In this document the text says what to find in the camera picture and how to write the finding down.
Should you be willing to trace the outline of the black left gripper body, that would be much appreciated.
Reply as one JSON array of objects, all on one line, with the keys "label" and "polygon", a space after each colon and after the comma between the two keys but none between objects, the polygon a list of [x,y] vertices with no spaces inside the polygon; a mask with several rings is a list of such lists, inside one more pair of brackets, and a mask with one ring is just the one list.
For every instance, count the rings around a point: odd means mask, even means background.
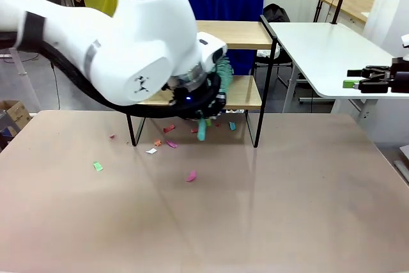
[{"label": "black left gripper body", "polygon": [[179,115],[195,115],[208,107],[213,100],[213,89],[204,82],[195,90],[187,88],[175,88],[172,90],[171,106],[178,111]]}]

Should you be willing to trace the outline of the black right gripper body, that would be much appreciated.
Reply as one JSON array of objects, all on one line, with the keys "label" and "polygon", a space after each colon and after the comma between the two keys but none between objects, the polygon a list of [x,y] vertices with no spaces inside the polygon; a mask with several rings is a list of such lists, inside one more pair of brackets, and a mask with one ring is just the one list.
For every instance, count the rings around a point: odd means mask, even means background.
[{"label": "black right gripper body", "polygon": [[390,66],[389,87],[393,93],[408,93],[409,72],[408,61],[402,57],[393,58]]}]

